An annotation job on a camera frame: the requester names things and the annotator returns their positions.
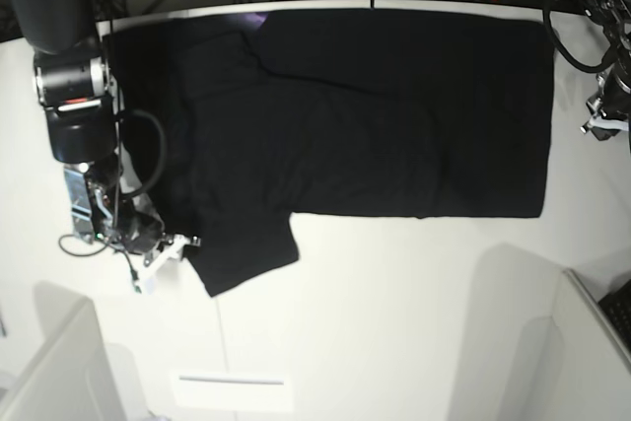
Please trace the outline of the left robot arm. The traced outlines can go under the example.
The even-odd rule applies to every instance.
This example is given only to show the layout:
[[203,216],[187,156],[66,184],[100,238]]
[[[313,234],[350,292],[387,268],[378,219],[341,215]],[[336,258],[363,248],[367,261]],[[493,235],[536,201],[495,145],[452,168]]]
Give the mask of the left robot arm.
[[586,100],[589,120],[581,130],[600,142],[630,132],[630,0],[577,0],[601,27],[608,48],[596,65],[577,59],[555,32],[551,12],[557,0],[544,0],[542,21],[557,52],[575,69],[596,76],[597,90]]

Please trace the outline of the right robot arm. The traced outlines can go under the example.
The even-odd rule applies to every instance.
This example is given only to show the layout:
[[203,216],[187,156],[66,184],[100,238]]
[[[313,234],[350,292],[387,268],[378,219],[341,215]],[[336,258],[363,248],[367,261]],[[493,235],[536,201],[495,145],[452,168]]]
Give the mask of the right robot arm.
[[63,164],[73,234],[141,255],[159,246],[164,225],[133,200],[152,179],[124,192],[118,154],[113,85],[93,0],[10,0],[21,32],[33,48],[37,100],[43,109],[53,158]]

